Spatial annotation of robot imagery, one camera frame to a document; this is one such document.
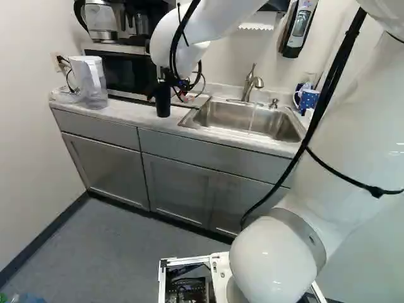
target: black tumbler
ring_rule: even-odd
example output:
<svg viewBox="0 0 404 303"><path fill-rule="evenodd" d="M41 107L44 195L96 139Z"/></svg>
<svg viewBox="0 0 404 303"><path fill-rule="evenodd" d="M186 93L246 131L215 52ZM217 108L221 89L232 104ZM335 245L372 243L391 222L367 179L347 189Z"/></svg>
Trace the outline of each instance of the black tumbler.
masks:
<svg viewBox="0 0 404 303"><path fill-rule="evenodd" d="M171 89L166 83L160 83L154 94L156 99L157 116L160 118L170 117Z"/></svg>

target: white pitcher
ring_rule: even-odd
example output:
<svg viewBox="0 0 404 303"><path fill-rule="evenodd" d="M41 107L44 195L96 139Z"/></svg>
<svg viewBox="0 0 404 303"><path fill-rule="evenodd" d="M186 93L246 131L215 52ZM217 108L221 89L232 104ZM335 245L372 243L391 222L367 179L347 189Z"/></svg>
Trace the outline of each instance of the white pitcher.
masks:
<svg viewBox="0 0 404 303"><path fill-rule="evenodd" d="M101 57L73 56L69 57L69 61L80 89L80 102L90 109L108 106L107 83Z"/></svg>

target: microwave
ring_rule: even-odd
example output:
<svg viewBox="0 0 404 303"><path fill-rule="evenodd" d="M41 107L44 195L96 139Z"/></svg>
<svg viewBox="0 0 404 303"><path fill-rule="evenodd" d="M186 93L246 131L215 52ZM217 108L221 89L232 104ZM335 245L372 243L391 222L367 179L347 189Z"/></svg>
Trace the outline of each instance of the microwave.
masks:
<svg viewBox="0 0 404 303"><path fill-rule="evenodd" d="M84 56L102 58L108 94L135 100L147 100L147 95L161 78L146 47L88 43L81 46Z"/></svg>

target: faucet handle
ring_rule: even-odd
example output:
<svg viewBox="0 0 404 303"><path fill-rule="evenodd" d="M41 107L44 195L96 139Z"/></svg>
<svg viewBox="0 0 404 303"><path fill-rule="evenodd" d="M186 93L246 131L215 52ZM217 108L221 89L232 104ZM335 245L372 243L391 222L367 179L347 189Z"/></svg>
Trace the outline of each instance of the faucet handle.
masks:
<svg viewBox="0 0 404 303"><path fill-rule="evenodd" d="M278 108L278 102L279 102L279 99L277 99L277 98L272 99L269 108L270 109L277 109Z"/></svg>
<svg viewBox="0 0 404 303"><path fill-rule="evenodd" d="M247 77L246 77L246 80L247 80L247 81L251 81L251 79L254 78L254 70L255 70L255 67L256 67L256 66L257 66L256 63L253 63L253 64L252 64L252 68L251 68L250 72L248 73L248 75L247 75Z"/></svg>

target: cabinet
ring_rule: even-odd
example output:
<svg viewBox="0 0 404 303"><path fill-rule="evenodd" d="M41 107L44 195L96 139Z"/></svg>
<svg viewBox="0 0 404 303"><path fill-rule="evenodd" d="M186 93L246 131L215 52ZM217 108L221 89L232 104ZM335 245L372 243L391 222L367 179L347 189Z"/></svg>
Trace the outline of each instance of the cabinet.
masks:
<svg viewBox="0 0 404 303"><path fill-rule="evenodd" d="M208 228L217 173L147 153L142 156L151 211Z"/></svg>
<svg viewBox="0 0 404 303"><path fill-rule="evenodd" d="M220 173L214 184L215 202L210 229L230 236L240 232L240 219L252 205L257 203L273 185L235 175ZM254 211L246 225L269 212L288 192L281 187L265 204Z"/></svg>
<svg viewBox="0 0 404 303"><path fill-rule="evenodd" d="M87 189L150 209L139 152L72 134L62 137Z"/></svg>
<svg viewBox="0 0 404 303"><path fill-rule="evenodd" d="M236 236L242 215L273 187L235 175L143 153L150 208L179 220ZM247 224L265 215L287 193L281 187Z"/></svg>

